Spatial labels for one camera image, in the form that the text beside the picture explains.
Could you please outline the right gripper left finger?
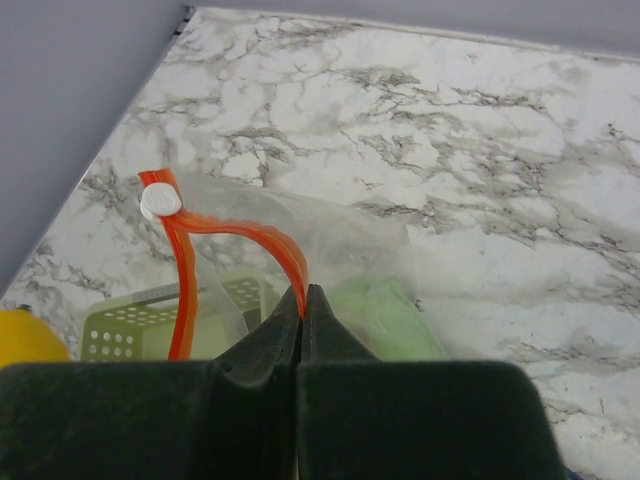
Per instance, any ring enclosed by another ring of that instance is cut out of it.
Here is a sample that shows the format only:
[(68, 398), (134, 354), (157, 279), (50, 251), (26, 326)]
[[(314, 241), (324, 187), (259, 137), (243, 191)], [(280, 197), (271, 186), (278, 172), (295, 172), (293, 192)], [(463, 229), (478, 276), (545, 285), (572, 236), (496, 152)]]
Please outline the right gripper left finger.
[(286, 293), (212, 360), (1, 372), (5, 479), (290, 479), (301, 320)]

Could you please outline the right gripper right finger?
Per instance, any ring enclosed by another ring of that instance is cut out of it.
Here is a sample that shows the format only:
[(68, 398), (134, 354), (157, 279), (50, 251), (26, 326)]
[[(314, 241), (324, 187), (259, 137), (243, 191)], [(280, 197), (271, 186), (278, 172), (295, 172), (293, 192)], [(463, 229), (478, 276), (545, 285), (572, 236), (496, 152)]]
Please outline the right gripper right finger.
[(384, 362), (308, 291), (296, 373), (303, 479), (561, 479), (539, 394), (495, 361)]

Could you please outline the light green pepper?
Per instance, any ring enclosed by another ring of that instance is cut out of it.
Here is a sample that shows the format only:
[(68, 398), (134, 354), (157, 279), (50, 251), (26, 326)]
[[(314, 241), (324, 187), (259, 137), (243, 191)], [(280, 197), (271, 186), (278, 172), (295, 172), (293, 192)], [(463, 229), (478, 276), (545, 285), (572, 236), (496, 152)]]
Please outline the light green pepper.
[(402, 284), (361, 275), (335, 286), (328, 296), (335, 317), (384, 361), (442, 361), (448, 358)]

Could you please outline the clear zip bag orange zipper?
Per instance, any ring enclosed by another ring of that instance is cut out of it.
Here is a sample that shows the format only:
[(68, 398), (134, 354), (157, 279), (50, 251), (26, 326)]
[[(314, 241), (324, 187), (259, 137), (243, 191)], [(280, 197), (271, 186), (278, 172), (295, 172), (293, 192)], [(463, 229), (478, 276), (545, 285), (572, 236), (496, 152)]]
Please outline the clear zip bag orange zipper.
[(143, 171), (140, 210), (160, 224), (178, 274), (178, 310), (168, 358), (187, 360), (208, 292), (222, 325), (237, 342), (249, 334), (218, 276), (263, 273), (277, 294), (291, 294), (306, 314), (308, 291), (330, 291), (352, 277), (389, 277), (416, 299), (414, 253), (402, 224), (310, 197), (168, 168)]

